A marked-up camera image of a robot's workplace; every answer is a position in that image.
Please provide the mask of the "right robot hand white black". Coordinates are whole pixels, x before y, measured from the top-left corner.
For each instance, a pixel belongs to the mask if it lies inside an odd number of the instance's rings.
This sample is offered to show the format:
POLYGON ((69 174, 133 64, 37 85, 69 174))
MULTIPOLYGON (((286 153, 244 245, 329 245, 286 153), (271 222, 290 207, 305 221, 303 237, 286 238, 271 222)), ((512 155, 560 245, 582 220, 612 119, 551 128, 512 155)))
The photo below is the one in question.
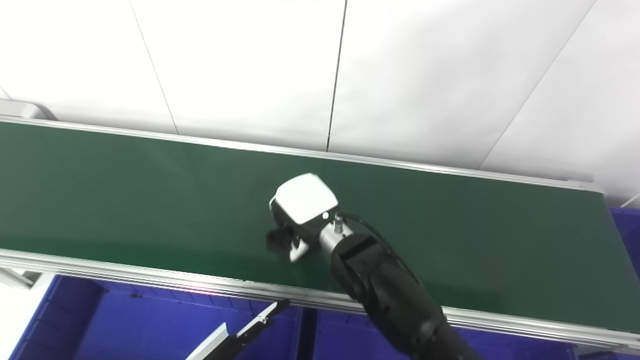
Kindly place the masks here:
POLYGON ((313 173, 298 175, 281 184, 270 199, 275 228, 266 235, 268 246, 293 264, 320 248, 339 209, 331 189, 313 173))

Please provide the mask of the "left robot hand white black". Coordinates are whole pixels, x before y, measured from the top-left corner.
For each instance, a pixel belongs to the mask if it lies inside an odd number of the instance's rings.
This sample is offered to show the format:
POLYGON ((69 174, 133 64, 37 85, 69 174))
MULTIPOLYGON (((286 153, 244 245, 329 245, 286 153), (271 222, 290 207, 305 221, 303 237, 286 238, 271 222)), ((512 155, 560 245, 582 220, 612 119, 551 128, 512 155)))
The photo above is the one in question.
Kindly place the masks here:
POLYGON ((233 360, 263 330, 274 325, 274 317, 290 307, 289 299, 270 303, 236 333, 230 333, 222 322, 186 357, 187 360, 233 360))

